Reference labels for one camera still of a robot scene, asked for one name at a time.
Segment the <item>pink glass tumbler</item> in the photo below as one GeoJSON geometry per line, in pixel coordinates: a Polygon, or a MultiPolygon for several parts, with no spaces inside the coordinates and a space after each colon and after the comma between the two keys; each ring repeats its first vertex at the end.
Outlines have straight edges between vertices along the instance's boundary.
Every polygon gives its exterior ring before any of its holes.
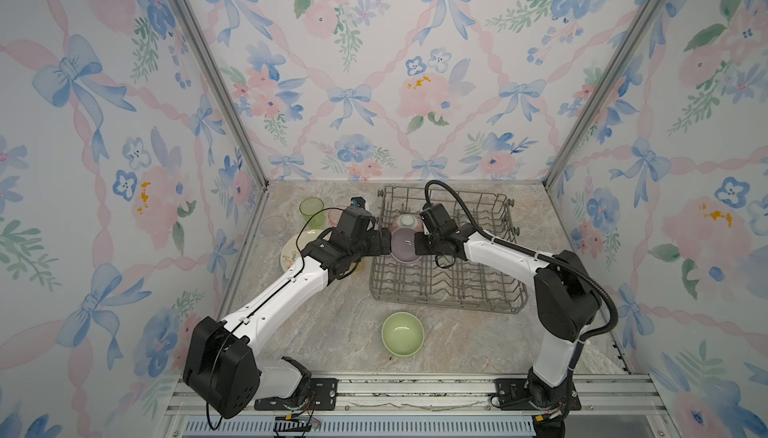
{"type": "Polygon", "coordinates": [[[331,227],[336,227],[340,221],[344,209],[339,207],[331,207],[327,211],[327,222],[331,227]]]}

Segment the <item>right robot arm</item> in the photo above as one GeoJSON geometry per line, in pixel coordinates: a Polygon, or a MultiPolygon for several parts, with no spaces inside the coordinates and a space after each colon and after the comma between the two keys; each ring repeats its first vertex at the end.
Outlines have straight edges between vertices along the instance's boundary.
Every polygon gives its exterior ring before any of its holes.
{"type": "Polygon", "coordinates": [[[524,394],[538,409],[563,406],[571,398],[582,334],[602,307],[595,288],[582,277],[578,257],[568,251],[551,255],[524,248],[473,222],[459,225],[441,204],[425,205],[420,218],[425,231],[416,238],[419,255],[490,267],[520,281],[534,294],[544,334],[524,394]]]}

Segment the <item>cream flamingo plate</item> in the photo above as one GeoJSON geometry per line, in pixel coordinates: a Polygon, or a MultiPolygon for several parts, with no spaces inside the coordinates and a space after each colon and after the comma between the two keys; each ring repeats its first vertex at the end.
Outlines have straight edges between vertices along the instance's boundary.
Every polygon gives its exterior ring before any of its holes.
{"type": "Polygon", "coordinates": [[[305,230],[291,237],[283,246],[280,253],[280,265],[284,272],[288,271],[297,259],[301,258],[301,251],[310,242],[321,235],[318,229],[305,230]]]}

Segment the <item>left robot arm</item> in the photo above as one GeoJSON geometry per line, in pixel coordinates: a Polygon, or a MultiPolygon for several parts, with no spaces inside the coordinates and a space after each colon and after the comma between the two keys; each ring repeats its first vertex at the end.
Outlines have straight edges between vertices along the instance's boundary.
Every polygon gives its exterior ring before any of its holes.
{"type": "Polygon", "coordinates": [[[194,328],[182,378],[222,418],[252,402],[289,409],[311,399],[311,372],[297,360],[261,360],[261,349],[307,300],[353,274],[366,257],[387,255],[390,233],[379,229],[365,200],[354,197],[336,226],[308,243],[290,268],[256,298],[221,320],[194,328]]]}

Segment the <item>lilac ceramic bowl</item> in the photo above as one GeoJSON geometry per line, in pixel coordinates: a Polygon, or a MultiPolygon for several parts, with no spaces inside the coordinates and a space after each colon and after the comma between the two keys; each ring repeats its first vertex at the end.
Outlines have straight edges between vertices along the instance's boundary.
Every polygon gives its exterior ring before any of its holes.
{"type": "Polygon", "coordinates": [[[416,254],[416,235],[413,228],[397,228],[391,232],[391,256],[400,264],[415,265],[422,257],[416,254]]]}

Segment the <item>amber glass tumbler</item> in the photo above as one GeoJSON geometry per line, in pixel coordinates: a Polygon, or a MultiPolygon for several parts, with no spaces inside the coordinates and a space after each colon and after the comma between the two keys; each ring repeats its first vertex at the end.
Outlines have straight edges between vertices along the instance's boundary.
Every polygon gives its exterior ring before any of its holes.
{"type": "Polygon", "coordinates": [[[362,260],[361,260],[361,261],[360,261],[360,262],[359,262],[359,263],[358,263],[358,264],[357,264],[357,265],[354,267],[354,270],[353,270],[353,273],[352,273],[352,275],[353,275],[353,276],[355,276],[355,275],[362,275],[362,274],[363,274],[363,273],[366,271],[367,262],[368,262],[368,260],[367,260],[367,259],[362,259],[362,260]]]}

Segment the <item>green ceramic bowl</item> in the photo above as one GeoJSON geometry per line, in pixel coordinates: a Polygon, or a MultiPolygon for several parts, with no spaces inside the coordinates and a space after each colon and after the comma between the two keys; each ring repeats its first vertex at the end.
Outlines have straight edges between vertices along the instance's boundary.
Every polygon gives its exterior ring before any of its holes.
{"type": "Polygon", "coordinates": [[[386,318],[381,329],[385,348],[398,357],[415,355],[423,346],[425,331],[421,321],[408,312],[396,312],[386,318]]]}

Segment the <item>pink patterned bowl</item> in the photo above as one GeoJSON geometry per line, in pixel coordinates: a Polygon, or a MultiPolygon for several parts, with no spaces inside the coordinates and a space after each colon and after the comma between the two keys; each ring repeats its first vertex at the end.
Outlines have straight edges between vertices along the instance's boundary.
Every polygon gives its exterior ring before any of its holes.
{"type": "Polygon", "coordinates": [[[395,218],[392,224],[392,229],[393,230],[410,229],[410,230],[414,230],[415,232],[423,232],[424,225],[421,218],[418,215],[404,213],[404,214],[398,215],[395,218]]]}

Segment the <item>green glass tumbler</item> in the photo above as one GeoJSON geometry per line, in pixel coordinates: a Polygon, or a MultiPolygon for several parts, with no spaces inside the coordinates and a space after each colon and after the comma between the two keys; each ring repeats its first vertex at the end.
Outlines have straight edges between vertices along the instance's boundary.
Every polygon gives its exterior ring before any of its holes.
{"type": "Polygon", "coordinates": [[[300,203],[299,212],[307,229],[323,229],[325,227],[324,209],[324,202],[318,197],[309,197],[300,203]]]}

